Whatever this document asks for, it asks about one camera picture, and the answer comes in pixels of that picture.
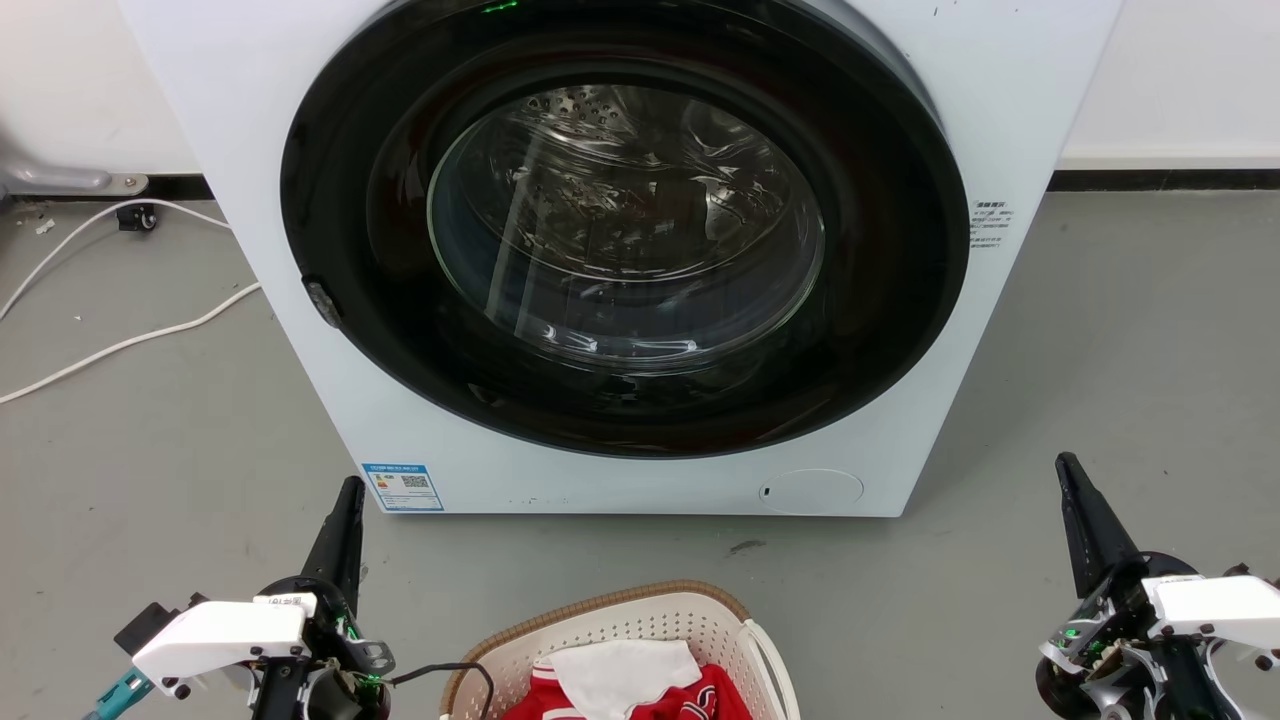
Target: red clothing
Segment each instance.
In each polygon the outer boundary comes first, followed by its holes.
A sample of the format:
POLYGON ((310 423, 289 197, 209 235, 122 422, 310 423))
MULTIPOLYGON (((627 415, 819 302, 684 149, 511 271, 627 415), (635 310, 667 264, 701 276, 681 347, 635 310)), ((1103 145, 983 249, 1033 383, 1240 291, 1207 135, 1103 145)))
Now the red clothing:
MULTIPOLYGON (((529 694, 503 720, 582 720, 556 679, 549 664, 538 662, 529 678, 529 694)), ((703 667, 703 678, 687 688, 671 688, 658 702, 637 705, 631 720, 751 720, 746 703, 719 665, 703 667)))

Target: white washing machine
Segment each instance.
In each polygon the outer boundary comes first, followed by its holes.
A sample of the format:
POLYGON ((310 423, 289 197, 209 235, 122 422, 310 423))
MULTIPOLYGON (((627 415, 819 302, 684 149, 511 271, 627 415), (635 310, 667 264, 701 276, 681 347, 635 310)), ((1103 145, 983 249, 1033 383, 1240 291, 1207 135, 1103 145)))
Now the white washing machine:
POLYGON ((389 512, 902 512, 1120 0, 122 0, 389 512))

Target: front-loading washing machine door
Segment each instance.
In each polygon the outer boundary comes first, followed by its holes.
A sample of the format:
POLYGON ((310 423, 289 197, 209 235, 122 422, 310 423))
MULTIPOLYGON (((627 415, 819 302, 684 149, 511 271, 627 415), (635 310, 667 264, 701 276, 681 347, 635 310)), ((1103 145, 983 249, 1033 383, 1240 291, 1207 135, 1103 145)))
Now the front-loading washing machine door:
POLYGON ((607 455, 869 402, 964 278, 955 161, 856 26, 778 0, 419 0, 316 78, 282 202, 326 318, 426 400, 607 455))

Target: white cloth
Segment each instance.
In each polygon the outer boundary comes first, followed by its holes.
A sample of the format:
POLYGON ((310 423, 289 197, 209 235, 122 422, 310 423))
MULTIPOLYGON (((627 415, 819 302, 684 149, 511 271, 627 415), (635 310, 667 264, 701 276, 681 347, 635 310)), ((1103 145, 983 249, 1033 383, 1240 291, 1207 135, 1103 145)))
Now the white cloth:
POLYGON ((608 641, 556 651, 543 659, 564 697, 586 720, 627 720, 631 708, 657 702, 703 671, 685 641, 608 641))

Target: brown basket rim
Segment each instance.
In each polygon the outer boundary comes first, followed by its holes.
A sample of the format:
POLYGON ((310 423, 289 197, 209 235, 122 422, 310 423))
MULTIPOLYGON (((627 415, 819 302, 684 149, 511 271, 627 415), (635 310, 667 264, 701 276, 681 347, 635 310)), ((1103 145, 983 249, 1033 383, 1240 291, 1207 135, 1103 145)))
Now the brown basket rim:
MULTIPOLYGON (((625 602, 631 602, 635 600, 645 600, 649 597, 658 597, 663 594, 676 594, 676 593, 694 593, 707 596, 724 607, 728 607, 739 620, 746 621, 751 619, 751 615, 746 611, 746 607, 737 601, 732 594, 722 591, 721 588, 704 583, 701 580, 668 580, 666 583, 653 583, 649 585, 640 585, 637 588, 631 588, 627 591, 612 592, 608 594, 602 594, 593 597, 590 600, 584 600, 581 602, 575 602, 573 605, 566 605, 559 610, 552 610, 550 612, 544 612, 538 618, 531 620, 525 620, 518 625, 513 625, 489 635, 481 641, 477 646, 471 648, 463 657, 463 662, 479 662, 481 657, 489 655, 494 648, 507 644, 508 642, 527 635, 535 630, 540 630, 548 625, 554 625, 561 620, 568 620, 570 618, 576 618, 579 615, 585 615, 594 610, 600 610, 602 607, 609 607, 613 605, 622 605, 625 602)), ((444 696, 440 698, 440 715, 453 715, 453 701, 457 700, 458 689, 462 687, 462 679, 466 678, 467 673, 472 670, 454 670, 449 675, 449 682, 444 685, 444 696)))

